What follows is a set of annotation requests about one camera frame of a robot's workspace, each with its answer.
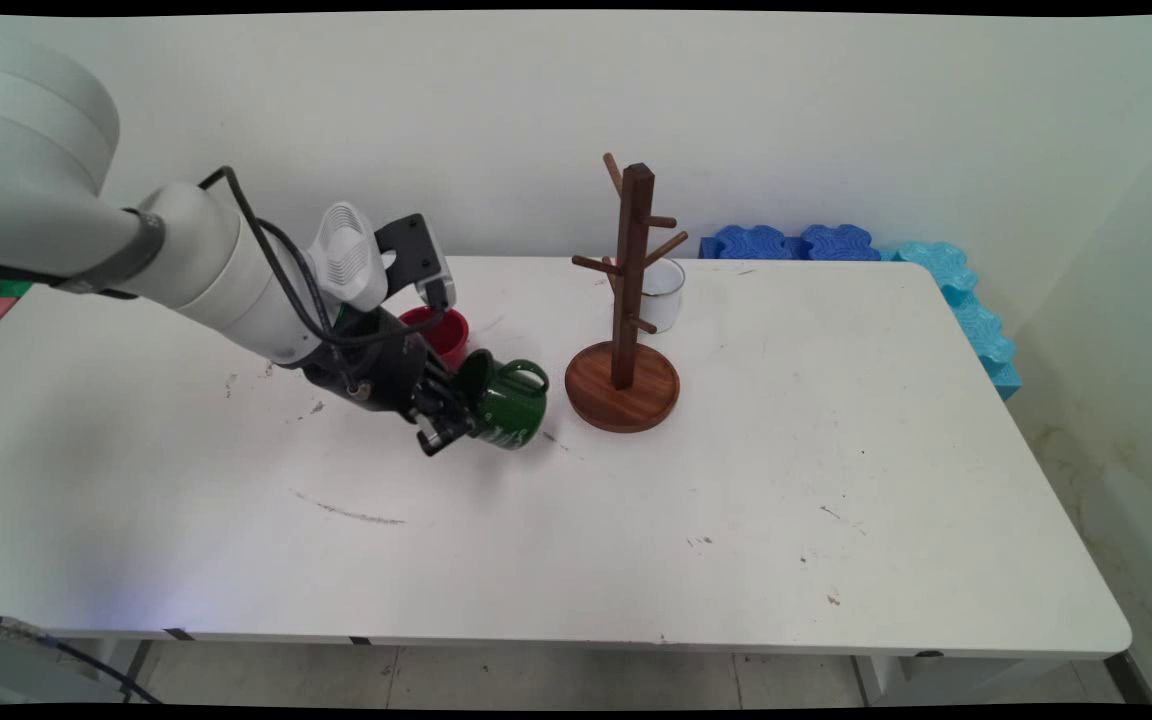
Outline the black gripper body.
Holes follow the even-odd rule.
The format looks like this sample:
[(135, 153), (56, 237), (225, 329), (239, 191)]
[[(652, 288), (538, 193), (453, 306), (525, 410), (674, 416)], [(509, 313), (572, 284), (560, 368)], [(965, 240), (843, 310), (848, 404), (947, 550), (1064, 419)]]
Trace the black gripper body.
[(320, 346), (301, 363), (306, 381), (372, 414), (414, 418), (414, 393), (431, 359), (419, 334), (333, 351)]

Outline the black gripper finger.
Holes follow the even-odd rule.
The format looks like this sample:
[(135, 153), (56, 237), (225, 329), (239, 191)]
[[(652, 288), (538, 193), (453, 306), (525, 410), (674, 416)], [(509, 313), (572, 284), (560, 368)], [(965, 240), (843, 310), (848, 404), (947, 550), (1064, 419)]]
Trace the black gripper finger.
[(457, 439), (473, 437), (477, 432), (475, 415), (468, 410), (435, 410), (430, 414), (415, 411), (414, 420), (417, 427), (417, 442), (429, 457), (438, 455)]
[(454, 374), (442, 363), (425, 363), (422, 369), (420, 396), (438, 401), (463, 401), (465, 395), (456, 388)]

